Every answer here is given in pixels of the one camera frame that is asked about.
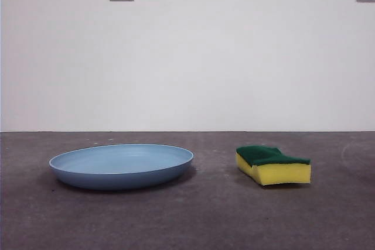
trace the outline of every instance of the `gray concrete floor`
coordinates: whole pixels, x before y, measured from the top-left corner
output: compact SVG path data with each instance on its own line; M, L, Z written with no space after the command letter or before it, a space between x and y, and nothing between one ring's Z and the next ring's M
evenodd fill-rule
M141 190L67 186L48 160L74 149L162 143L195 154L183 176ZM276 146L312 160L312 183L261 187L235 149ZM375 249L375 132L1 134L2 248Z

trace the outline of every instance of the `sponge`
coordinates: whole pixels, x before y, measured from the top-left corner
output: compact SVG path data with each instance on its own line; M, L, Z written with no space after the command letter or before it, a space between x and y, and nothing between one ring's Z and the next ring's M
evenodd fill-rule
M283 155L277 148L243 146L236 149L238 168L258 184L310 183L309 159Z

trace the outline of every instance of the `white wall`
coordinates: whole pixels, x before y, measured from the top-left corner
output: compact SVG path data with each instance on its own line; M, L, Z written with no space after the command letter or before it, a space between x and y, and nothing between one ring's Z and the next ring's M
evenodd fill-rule
M375 3L1 4L2 131L375 130Z

